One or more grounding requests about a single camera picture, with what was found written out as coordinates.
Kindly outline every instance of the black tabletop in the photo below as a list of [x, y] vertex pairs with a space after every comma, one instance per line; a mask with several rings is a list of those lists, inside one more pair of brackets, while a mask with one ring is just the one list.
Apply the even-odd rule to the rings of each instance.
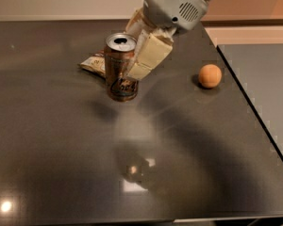
[[202, 25], [131, 102], [77, 67], [126, 23], [0, 23], [0, 225], [283, 216], [283, 162]]

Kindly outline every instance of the ventilation slots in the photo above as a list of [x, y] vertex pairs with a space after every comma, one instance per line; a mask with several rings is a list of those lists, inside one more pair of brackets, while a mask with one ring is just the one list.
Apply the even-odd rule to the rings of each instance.
[[193, 21], [198, 16], [198, 10], [191, 3], [181, 4], [179, 14], [188, 22]]

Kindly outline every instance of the beige wall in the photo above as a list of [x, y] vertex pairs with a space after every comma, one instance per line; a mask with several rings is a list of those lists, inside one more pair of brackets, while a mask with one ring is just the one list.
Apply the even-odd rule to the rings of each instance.
[[[143, 0], [0, 0], [0, 20], [130, 18]], [[283, 0], [212, 0], [207, 20], [283, 18]]]

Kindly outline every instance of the can top rim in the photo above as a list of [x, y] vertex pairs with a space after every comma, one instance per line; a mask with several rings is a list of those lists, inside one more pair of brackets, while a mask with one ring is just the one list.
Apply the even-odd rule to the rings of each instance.
[[116, 33], [107, 37], [106, 44], [113, 50], [129, 52], [135, 49], [136, 40], [131, 35], [125, 33]]

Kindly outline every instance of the soda can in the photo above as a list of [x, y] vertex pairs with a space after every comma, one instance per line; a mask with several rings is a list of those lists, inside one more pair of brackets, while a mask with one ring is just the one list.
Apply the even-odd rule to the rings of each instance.
[[136, 40], [127, 34], [110, 35], [104, 49], [106, 87], [108, 96], [118, 102], [134, 99], [139, 81], [125, 78], [127, 67], [134, 56]]

